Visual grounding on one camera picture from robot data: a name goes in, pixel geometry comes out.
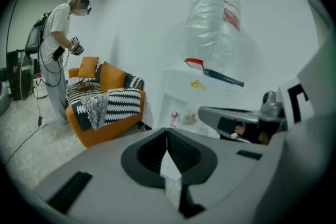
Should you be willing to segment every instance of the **gray carpet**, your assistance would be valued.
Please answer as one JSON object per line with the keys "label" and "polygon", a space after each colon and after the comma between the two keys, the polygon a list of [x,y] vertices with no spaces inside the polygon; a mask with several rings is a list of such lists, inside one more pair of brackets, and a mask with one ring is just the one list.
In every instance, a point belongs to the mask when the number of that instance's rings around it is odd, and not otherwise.
{"label": "gray carpet", "polygon": [[[56,168],[66,163],[85,147],[77,139],[70,124],[56,121],[48,98],[39,100],[43,117],[40,129],[29,138],[8,162],[8,173],[33,189]],[[26,101],[12,101],[4,115],[0,117],[0,157],[3,163],[21,143],[37,130],[37,101],[30,96]],[[141,130],[135,125],[118,137]]]}

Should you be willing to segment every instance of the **orange sofa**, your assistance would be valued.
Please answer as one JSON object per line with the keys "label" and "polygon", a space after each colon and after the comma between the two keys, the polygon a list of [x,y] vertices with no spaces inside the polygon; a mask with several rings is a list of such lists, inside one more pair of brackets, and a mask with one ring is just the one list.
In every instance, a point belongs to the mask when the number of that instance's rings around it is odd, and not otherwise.
{"label": "orange sofa", "polygon": [[[79,68],[72,68],[69,69],[69,78],[76,77],[78,74]],[[75,114],[72,110],[72,107],[69,106],[66,109],[66,115],[68,117],[69,123],[73,130],[75,131],[78,139],[81,141],[81,143],[85,147],[91,147],[93,145],[96,145],[98,143],[102,143],[108,140],[111,140],[115,138],[118,134],[121,132],[127,130],[129,127],[135,125],[139,121],[142,120],[143,116],[143,107],[144,107],[144,100],[145,100],[145,92],[143,90],[140,90],[141,93],[141,102],[140,102],[140,108],[141,112],[139,115],[133,115],[131,117],[128,117],[123,120],[119,120],[117,122],[105,125],[101,128],[99,128],[97,131],[94,129],[89,129],[86,131],[82,131],[77,119],[75,117]]]}

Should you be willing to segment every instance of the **white t-shirt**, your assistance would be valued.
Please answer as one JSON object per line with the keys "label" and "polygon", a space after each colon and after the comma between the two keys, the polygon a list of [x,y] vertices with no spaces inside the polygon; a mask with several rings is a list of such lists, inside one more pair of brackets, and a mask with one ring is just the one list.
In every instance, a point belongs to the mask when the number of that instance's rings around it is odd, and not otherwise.
{"label": "white t-shirt", "polygon": [[59,46],[64,48],[64,45],[59,43],[52,35],[52,32],[62,32],[65,36],[69,34],[70,29],[70,6],[68,4],[58,5],[50,14],[46,21],[43,32],[44,41],[40,48],[40,64],[50,63],[53,59],[53,53]]}

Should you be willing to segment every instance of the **black and white striped blanket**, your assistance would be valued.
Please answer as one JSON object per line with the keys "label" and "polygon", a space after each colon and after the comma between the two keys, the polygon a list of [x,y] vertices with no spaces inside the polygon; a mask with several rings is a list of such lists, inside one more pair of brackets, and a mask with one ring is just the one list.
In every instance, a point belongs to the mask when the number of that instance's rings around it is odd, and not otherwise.
{"label": "black and white striped blanket", "polygon": [[140,114],[141,94],[134,87],[140,83],[140,88],[144,88],[144,82],[141,78],[126,73],[124,82],[126,89],[111,90],[108,93],[101,91],[99,79],[89,78],[84,80],[93,84],[93,90],[79,92],[77,84],[81,80],[82,78],[77,77],[69,79],[68,101],[82,131],[91,128],[97,130],[104,125]]}

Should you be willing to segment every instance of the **light blue pants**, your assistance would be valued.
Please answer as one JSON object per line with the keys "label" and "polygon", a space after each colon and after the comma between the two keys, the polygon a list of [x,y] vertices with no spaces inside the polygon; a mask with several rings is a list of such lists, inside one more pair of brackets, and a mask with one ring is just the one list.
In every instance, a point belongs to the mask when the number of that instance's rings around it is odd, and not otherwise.
{"label": "light blue pants", "polygon": [[67,123],[68,119],[65,114],[65,109],[68,106],[68,101],[66,98],[67,85],[64,77],[64,70],[60,72],[63,68],[63,60],[60,57],[57,61],[52,60],[52,62],[43,65],[40,63],[41,72],[44,76],[44,81],[51,86],[46,85],[48,97],[51,103],[51,107],[54,111],[56,118],[62,123]]}

